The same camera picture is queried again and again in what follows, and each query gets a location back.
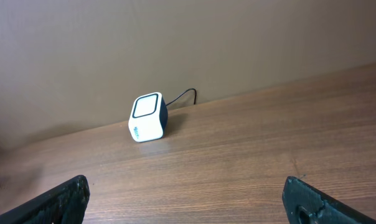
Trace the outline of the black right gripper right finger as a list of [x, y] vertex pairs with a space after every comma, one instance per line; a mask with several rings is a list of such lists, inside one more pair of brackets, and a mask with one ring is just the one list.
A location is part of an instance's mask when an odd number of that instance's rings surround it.
[[286, 179], [282, 201], [290, 224], [376, 224], [373, 218], [293, 176]]

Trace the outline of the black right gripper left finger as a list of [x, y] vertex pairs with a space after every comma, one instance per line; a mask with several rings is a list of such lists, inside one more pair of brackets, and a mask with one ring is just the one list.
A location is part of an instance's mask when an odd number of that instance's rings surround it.
[[0, 215], [0, 224], [82, 224], [90, 199], [87, 178], [77, 175]]

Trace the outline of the white barcode scanner box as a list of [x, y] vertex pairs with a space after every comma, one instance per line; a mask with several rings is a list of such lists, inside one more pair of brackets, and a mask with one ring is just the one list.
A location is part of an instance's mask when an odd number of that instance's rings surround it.
[[136, 142], [163, 137], [168, 121], [168, 110], [160, 92], [149, 93], [135, 99], [128, 120], [128, 128]]

